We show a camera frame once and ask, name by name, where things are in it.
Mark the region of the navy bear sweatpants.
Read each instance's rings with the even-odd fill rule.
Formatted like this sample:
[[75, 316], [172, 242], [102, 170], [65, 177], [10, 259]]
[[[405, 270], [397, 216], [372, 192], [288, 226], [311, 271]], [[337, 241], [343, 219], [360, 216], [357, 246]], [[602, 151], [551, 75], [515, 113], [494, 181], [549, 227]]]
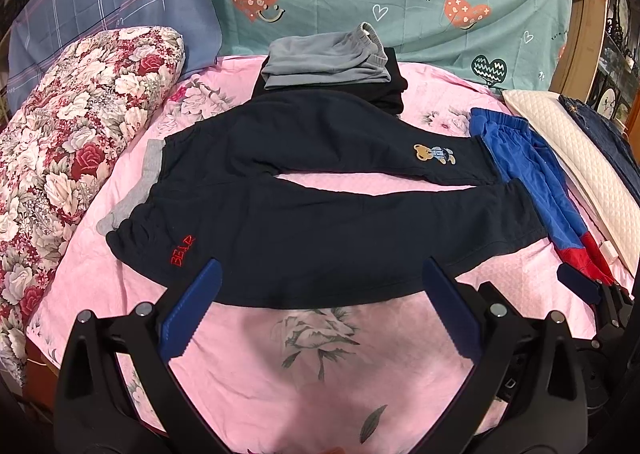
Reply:
[[547, 234], [484, 142], [421, 130], [335, 91], [271, 93], [146, 148], [99, 221], [112, 254], [163, 286], [220, 263], [218, 301], [323, 309], [419, 292]]

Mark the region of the pink floral bed sheet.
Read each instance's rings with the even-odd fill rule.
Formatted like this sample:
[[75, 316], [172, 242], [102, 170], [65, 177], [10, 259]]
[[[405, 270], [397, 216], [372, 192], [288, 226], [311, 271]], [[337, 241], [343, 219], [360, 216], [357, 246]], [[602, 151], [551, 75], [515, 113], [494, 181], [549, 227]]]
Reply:
[[[164, 291], [111, 254], [96, 232], [141, 174], [148, 140], [180, 131], [250, 99], [262, 56], [222, 58], [179, 83], [152, 125], [119, 158], [93, 200], [26, 336], [36, 360], [55, 367], [76, 315], [122, 315]], [[401, 119], [468, 136], [472, 107], [509, 112], [483, 85], [420, 64], [400, 64], [409, 88]], [[372, 195], [444, 189], [384, 175], [290, 175], [299, 184]], [[548, 239], [486, 261], [461, 275], [492, 281], [526, 316], [562, 311], [574, 337], [591, 338], [591, 311], [556, 279], [560, 260]], [[213, 304], [183, 356], [171, 361], [183, 389], [235, 452], [405, 453], [446, 408], [472, 366], [459, 356], [424, 293], [321, 313]]]

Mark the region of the cream textured pillow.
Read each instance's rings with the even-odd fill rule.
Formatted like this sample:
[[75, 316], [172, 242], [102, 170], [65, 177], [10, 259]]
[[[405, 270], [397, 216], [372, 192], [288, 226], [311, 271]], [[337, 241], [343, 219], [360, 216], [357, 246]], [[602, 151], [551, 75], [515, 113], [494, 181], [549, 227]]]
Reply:
[[508, 90], [502, 93], [512, 114], [528, 120], [559, 158], [570, 188], [629, 272], [639, 262], [639, 205], [605, 154], [582, 131], [559, 94]]

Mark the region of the dark denim jeans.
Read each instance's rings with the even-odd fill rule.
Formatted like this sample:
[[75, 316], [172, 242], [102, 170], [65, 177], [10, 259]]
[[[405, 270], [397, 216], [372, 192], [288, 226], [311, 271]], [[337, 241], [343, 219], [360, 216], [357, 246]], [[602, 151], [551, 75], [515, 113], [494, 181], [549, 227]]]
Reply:
[[590, 138], [591, 142], [608, 160], [608, 163], [627, 187], [631, 197], [636, 203], [640, 203], [639, 166], [634, 159], [629, 143], [616, 129], [614, 123], [603, 118], [596, 110], [578, 99], [560, 95], [559, 102], [576, 122], [576, 125], [582, 129], [582, 132]]

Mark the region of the blue and red pants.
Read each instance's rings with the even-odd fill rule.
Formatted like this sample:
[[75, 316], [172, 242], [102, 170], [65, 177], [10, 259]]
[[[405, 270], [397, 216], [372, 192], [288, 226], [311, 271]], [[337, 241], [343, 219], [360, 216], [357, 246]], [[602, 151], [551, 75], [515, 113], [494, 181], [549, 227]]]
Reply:
[[470, 134], [480, 137], [503, 180], [520, 180], [532, 196], [539, 218], [562, 262], [591, 281], [616, 283], [608, 263], [575, 204], [564, 172], [548, 143], [521, 117], [474, 107]]

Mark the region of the floral red rolled quilt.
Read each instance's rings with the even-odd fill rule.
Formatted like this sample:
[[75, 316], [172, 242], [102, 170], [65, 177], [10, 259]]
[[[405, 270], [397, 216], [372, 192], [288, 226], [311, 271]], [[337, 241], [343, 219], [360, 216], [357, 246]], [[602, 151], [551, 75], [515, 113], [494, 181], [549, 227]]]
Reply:
[[26, 326], [115, 162], [186, 60], [175, 29], [102, 31], [63, 48], [1, 133], [1, 371], [26, 374]]

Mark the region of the wooden headboard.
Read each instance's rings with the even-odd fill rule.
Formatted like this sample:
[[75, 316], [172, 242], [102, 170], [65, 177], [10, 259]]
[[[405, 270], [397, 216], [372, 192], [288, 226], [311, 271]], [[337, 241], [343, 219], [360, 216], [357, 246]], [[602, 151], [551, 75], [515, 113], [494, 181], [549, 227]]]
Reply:
[[587, 102], [598, 70], [608, 0], [573, 0], [570, 28], [550, 90]]

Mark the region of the black folded pants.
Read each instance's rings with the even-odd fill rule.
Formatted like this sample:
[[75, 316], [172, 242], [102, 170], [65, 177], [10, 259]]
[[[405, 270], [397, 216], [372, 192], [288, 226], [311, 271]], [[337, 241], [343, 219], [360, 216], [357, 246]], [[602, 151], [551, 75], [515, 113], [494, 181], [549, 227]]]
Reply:
[[401, 76], [396, 62], [388, 58], [386, 69], [390, 72], [390, 82], [388, 83], [360, 83], [360, 84], [328, 84], [328, 85], [302, 85], [292, 86], [292, 88], [265, 88], [265, 81], [262, 74], [256, 80], [253, 88], [253, 97], [265, 95], [267, 93], [293, 91], [293, 90], [328, 90], [339, 91], [358, 96], [370, 104], [378, 107], [391, 115], [398, 115], [404, 110], [401, 94], [408, 86], [406, 79]]

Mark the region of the grey folded pants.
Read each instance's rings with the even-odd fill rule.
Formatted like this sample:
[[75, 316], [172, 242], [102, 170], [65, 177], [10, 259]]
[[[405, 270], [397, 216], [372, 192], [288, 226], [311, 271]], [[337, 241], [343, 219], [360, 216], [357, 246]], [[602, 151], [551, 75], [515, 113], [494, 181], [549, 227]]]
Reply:
[[265, 88], [302, 85], [388, 83], [388, 57], [367, 22], [347, 32], [287, 36], [270, 44], [262, 79]]

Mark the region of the blue plaid pillow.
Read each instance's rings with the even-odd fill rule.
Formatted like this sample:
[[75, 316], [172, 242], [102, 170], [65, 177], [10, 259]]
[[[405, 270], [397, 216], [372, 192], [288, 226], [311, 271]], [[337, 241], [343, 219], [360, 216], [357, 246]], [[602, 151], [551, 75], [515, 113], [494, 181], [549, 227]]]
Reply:
[[221, 32], [210, 0], [30, 0], [12, 22], [6, 96], [17, 110], [64, 47], [104, 30], [165, 26], [183, 36], [183, 76], [214, 65]]

